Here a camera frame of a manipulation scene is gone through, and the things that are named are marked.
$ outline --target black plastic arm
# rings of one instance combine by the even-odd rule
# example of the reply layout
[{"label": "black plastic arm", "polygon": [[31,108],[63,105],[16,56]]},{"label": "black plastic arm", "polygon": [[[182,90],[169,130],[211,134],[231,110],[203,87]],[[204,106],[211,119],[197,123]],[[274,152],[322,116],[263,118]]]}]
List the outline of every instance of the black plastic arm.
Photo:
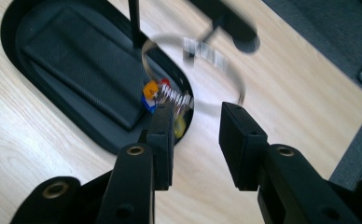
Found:
[{"label": "black plastic arm", "polygon": [[293,147],[267,135],[240,106],[223,103],[219,144],[240,190],[257,190],[266,223],[360,223],[362,181],[355,191],[324,180]]},{"label": "black plastic arm", "polygon": [[11,223],[153,223],[155,189],[172,183],[173,103],[158,106],[139,141],[120,150],[112,172],[84,186],[69,176],[40,184]]}]

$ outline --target yellow object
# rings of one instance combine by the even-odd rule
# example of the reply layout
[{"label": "yellow object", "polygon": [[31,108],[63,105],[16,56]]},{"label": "yellow object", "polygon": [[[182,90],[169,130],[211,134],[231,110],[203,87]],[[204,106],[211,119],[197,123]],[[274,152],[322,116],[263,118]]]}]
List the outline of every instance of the yellow object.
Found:
[{"label": "yellow object", "polygon": [[174,121],[174,136],[181,138],[184,135],[184,131],[187,128],[187,124],[183,117],[177,116]]},{"label": "yellow object", "polygon": [[158,90],[158,84],[153,80],[149,81],[143,88],[144,97],[146,97],[148,100],[152,100]]}]

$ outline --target gray floor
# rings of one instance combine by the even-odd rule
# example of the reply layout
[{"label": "gray floor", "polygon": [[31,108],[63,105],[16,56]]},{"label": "gray floor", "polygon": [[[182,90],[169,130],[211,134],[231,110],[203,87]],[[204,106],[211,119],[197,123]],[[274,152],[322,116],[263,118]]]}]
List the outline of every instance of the gray floor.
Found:
[{"label": "gray floor", "polygon": [[[362,0],[264,0],[362,88]],[[362,128],[330,181],[348,189],[362,176]]]}]

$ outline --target black pole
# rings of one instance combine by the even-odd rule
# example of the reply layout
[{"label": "black pole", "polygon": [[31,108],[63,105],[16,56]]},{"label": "black pole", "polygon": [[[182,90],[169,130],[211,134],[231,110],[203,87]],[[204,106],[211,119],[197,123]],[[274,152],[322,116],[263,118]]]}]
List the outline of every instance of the black pole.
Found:
[{"label": "black pole", "polygon": [[135,48],[143,46],[140,31],[140,9],[138,0],[129,0],[129,13],[132,26],[132,45]]}]

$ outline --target wooden surface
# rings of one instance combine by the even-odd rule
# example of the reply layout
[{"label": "wooden surface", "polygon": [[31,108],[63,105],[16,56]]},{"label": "wooden surface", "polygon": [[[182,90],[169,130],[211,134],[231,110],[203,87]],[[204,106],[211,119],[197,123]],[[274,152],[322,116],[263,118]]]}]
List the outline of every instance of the wooden surface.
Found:
[{"label": "wooden surface", "polygon": [[[228,0],[252,20],[260,38],[254,54],[242,54],[222,32],[212,41],[244,77],[244,107],[270,143],[298,148],[329,178],[362,124],[362,91],[339,69],[258,0]],[[0,0],[0,23],[10,2]],[[111,3],[128,15],[126,0]],[[183,0],[145,0],[141,26],[148,36],[200,36],[210,28]],[[157,223],[260,223],[255,192],[239,192],[217,144],[221,101],[237,91],[206,63],[182,63],[197,104],[190,129],[174,151],[174,185],[156,193]],[[103,151],[12,65],[0,42],[0,223],[8,223],[41,182],[58,175],[82,184],[112,169]]]}]

